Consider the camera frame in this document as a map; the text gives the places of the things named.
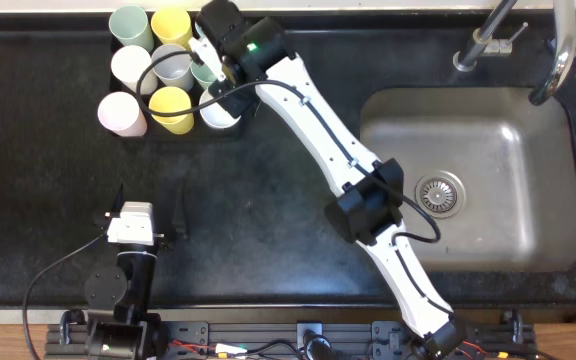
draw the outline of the white cup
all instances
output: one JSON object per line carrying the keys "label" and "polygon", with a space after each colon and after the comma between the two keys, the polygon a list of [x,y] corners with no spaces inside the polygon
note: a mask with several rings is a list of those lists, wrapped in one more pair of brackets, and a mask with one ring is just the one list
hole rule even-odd
{"label": "white cup", "polygon": [[[201,94],[199,98],[199,103],[203,104],[206,101],[212,100],[213,97],[210,95],[208,90],[204,90],[204,93]],[[235,125],[241,119],[241,116],[234,119],[224,108],[219,105],[219,103],[212,104],[208,107],[205,107],[199,110],[201,117],[204,119],[206,125],[210,126],[213,129],[228,129],[229,127]]]}
{"label": "white cup", "polygon": [[[177,44],[162,45],[152,53],[152,61],[154,62],[172,52],[183,50],[186,49]],[[189,91],[193,85],[193,78],[190,73],[191,62],[190,55],[175,55],[157,64],[153,70],[166,86],[174,86]]]}
{"label": "white cup", "polygon": [[[137,91],[137,80],[141,74],[151,64],[150,54],[144,48],[130,45],[117,50],[110,62],[110,69],[124,85],[133,92]],[[151,71],[148,72],[141,83],[141,94],[149,95],[157,90],[157,76]]]}
{"label": "white cup", "polygon": [[137,100],[130,94],[117,91],[108,94],[97,108],[99,122],[119,136],[143,136],[147,125]]}
{"label": "white cup", "polygon": [[148,52],[155,46],[148,15],[138,6],[122,6],[115,10],[108,20],[108,28],[124,46],[137,45]]}
{"label": "white cup", "polygon": [[196,62],[193,62],[192,65],[190,65],[190,71],[204,90],[208,89],[210,85],[217,80],[215,74],[212,73],[206,64],[198,65]]}

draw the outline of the faucet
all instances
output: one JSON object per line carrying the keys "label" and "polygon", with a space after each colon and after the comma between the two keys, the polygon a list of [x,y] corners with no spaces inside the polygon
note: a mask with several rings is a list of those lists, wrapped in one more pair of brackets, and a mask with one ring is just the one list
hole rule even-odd
{"label": "faucet", "polygon": [[[474,70],[481,56],[508,56],[512,52],[512,42],[528,26],[524,23],[509,40],[493,39],[492,35],[501,21],[508,15],[517,0],[501,0],[481,28],[476,29],[465,50],[453,56],[453,65],[459,71]],[[553,0],[555,26],[557,28],[557,48],[555,61],[548,76],[530,93],[528,99],[533,105],[541,105],[563,84],[576,54],[576,19],[573,0]]]}

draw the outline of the yellow cup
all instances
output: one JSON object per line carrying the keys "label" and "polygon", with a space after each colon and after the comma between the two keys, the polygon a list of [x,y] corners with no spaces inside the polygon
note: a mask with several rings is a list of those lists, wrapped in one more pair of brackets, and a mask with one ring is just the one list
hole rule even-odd
{"label": "yellow cup", "polygon": [[150,21],[152,31],[163,44],[179,44],[186,49],[192,37],[190,15],[180,7],[159,9]]}
{"label": "yellow cup", "polygon": [[[191,107],[190,97],[178,87],[166,86],[152,95],[148,107],[160,112],[182,111]],[[173,117],[153,115],[152,117],[175,135],[187,133],[195,124],[195,117],[192,114]]]}

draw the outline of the black tray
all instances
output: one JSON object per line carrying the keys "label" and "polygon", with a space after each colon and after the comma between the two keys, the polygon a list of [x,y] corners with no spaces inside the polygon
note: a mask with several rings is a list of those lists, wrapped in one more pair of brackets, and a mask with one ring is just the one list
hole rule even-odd
{"label": "black tray", "polygon": [[[161,42],[159,39],[155,37],[155,47],[154,49],[161,46]],[[119,50],[123,45],[117,40],[116,38],[112,38],[110,43],[110,50],[114,54],[117,50]],[[157,79],[158,86],[157,89],[160,89],[166,85],[161,82],[161,80]],[[121,81],[115,78],[110,73],[110,81],[109,81],[109,92],[116,92],[116,91],[124,91],[133,96],[137,96],[132,90],[126,87]],[[199,99],[201,94],[203,94],[204,89],[199,85],[197,81],[194,81],[194,85],[190,91],[188,91],[188,95],[190,96],[190,102],[193,106],[199,104]],[[143,95],[142,99],[144,100],[145,104],[148,104],[150,101],[151,95]],[[175,135],[168,131],[165,127],[159,124],[155,119],[153,119],[152,115],[147,114],[142,110],[144,116],[146,118],[146,123],[148,124],[148,130],[146,130],[146,134],[144,136],[135,136],[135,137],[122,137],[114,132],[108,130],[108,133],[112,136],[121,139],[123,141],[129,142],[219,142],[219,141],[230,141],[238,139],[243,131],[243,123],[247,121],[247,118],[253,116],[256,106],[250,106],[248,110],[241,116],[239,121],[227,128],[227,129],[213,129],[210,126],[206,125],[201,114],[199,111],[194,113],[195,117],[195,124],[193,125],[192,129],[183,135]]]}

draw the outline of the white wall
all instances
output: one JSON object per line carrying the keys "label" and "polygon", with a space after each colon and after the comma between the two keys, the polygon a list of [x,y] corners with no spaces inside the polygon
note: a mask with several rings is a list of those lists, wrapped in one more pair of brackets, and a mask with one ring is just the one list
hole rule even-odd
{"label": "white wall", "polygon": [[[197,10],[208,0],[0,0],[0,12],[97,12],[122,5]],[[234,0],[241,10],[489,9],[499,0]],[[552,0],[519,0],[515,9],[548,9]]]}

